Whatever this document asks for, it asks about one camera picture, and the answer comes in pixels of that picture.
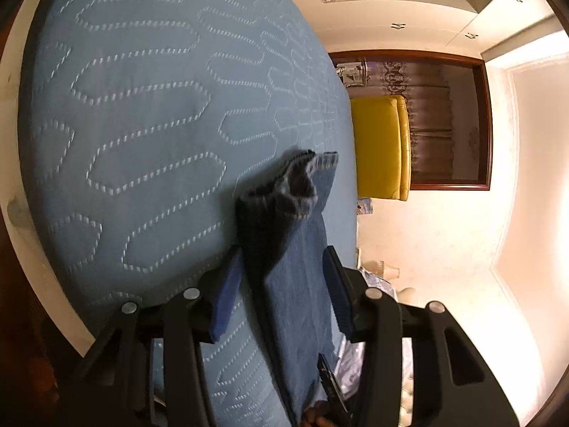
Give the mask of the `person's right hand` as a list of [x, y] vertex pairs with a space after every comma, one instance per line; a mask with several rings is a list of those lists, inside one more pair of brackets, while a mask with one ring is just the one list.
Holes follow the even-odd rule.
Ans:
[[328, 401], [317, 401], [306, 408], [301, 415], [300, 427], [346, 427], [350, 425], [349, 417], [331, 405]]

